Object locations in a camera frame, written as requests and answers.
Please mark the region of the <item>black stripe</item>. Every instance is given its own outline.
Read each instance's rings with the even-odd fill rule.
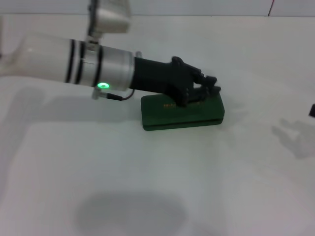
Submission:
[[[103,61],[103,47],[100,46],[99,51],[98,51],[97,70],[96,70],[96,74],[95,74],[95,78],[94,78],[94,82],[92,84],[92,87],[96,87],[96,85],[99,82],[99,77],[102,73],[102,61]]]
[[[68,72],[65,78],[65,83],[70,83],[72,69],[73,69],[73,59],[75,51],[75,42],[73,39],[70,40],[70,54],[69,54],[69,63],[68,63]]]
[[[80,84],[81,82],[84,57],[85,57],[85,42],[80,41],[80,60],[79,60],[77,75],[75,77],[76,85]]]

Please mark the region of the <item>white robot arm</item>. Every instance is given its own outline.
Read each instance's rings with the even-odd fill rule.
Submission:
[[[0,60],[0,76],[28,76],[103,89],[128,88],[163,93],[179,106],[216,96],[215,77],[173,57],[161,63],[134,57],[132,52],[99,45],[105,33],[125,33],[130,25],[128,0],[91,0],[86,41],[33,33],[20,47]],[[194,88],[194,83],[201,87]],[[123,100],[109,94],[110,99]]]

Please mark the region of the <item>white table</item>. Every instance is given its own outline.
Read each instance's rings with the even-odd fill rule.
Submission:
[[[5,16],[4,51],[28,30],[84,39],[85,16]],[[313,236],[315,19],[134,17],[103,44],[217,76],[221,126],[146,132],[140,98],[0,79],[4,236]]]

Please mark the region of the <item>green wooden block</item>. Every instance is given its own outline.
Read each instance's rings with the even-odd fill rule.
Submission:
[[[220,94],[203,102],[178,107],[166,95],[141,98],[142,125],[147,131],[217,125],[223,122],[224,106]]]

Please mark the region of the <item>white wall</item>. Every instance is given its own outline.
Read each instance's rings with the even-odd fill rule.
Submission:
[[[86,14],[89,0],[0,0],[0,13]],[[134,15],[268,14],[272,0],[130,0]]]
[[[271,16],[315,16],[315,0],[275,0]]]

